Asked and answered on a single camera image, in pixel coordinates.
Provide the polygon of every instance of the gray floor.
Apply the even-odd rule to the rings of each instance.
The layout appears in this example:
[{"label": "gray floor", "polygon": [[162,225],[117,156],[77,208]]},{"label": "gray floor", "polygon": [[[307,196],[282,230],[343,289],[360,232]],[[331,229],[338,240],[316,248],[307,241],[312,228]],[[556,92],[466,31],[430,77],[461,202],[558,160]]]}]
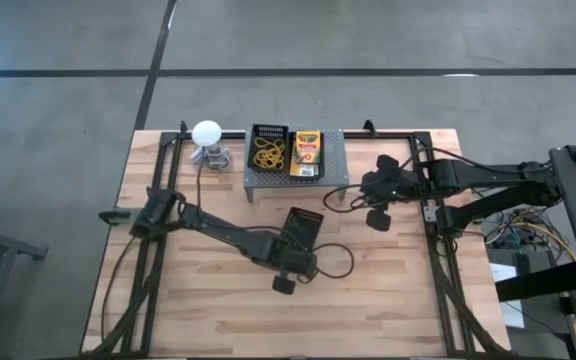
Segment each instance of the gray floor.
[{"label": "gray floor", "polygon": [[[148,68],[165,5],[0,0],[0,69]],[[576,0],[187,0],[171,25],[162,68],[576,67]],[[0,232],[50,246],[16,264],[0,358],[77,353],[144,84],[0,79]],[[207,118],[457,128],[479,161],[544,160],[576,143],[576,77],[158,80],[147,129]]]}]

